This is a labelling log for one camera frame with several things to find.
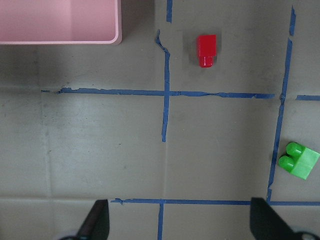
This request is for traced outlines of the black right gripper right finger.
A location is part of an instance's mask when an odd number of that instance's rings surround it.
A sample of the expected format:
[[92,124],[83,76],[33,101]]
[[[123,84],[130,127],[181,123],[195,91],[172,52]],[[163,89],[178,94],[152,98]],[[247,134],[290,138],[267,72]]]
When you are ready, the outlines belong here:
[[286,222],[259,197],[250,202],[250,231],[256,240],[300,240]]

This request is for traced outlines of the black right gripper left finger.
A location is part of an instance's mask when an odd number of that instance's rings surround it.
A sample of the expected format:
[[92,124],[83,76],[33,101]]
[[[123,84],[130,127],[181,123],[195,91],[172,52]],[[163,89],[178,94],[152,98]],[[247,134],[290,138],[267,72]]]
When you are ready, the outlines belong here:
[[107,240],[110,233],[109,202],[96,200],[79,228],[78,240]]

